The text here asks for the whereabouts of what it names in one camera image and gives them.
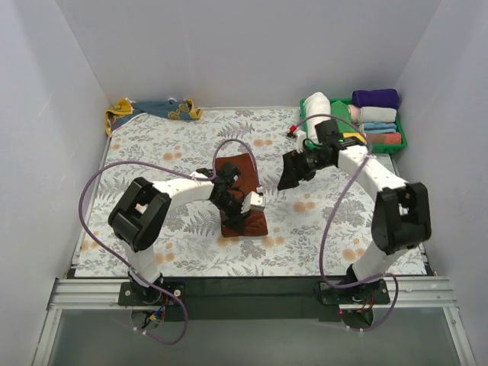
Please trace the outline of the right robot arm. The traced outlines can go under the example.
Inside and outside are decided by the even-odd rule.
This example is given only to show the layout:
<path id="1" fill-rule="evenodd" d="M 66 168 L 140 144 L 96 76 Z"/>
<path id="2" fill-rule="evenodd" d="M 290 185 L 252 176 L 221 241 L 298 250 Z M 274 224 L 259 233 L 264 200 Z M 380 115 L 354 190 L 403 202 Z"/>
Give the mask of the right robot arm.
<path id="1" fill-rule="evenodd" d="M 364 139 L 340 133 L 336 119 L 324 115 L 315 130 L 318 140 L 313 142 L 296 125 L 290 128 L 288 136 L 296 137 L 297 148 L 282 156 L 278 190 L 295 188 L 330 166 L 349 175 L 348 187 L 358 183 L 374 201 L 372 242 L 341 282 L 323 282 L 337 291 L 376 284 L 396 260 L 431 237 L 427 187 L 390 172 L 372 157 L 372 147 Z"/>

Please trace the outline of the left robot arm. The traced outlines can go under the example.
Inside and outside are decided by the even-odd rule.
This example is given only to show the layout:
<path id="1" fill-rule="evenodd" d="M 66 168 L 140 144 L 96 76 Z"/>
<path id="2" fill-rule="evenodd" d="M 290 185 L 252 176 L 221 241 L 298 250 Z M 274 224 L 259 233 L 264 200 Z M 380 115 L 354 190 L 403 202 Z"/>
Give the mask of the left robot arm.
<path id="1" fill-rule="evenodd" d="M 161 281 L 153 244 L 168 214 L 186 204 L 211 202 L 223 211 L 223 224 L 242 233 L 252 208 L 263 200 L 254 191 L 234 196 L 239 177 L 238 168 L 226 162 L 217 173 L 198 169 L 189 178 L 156 182 L 134 179 L 108 217 L 115 236 L 124 242 L 131 280 L 142 287 Z"/>

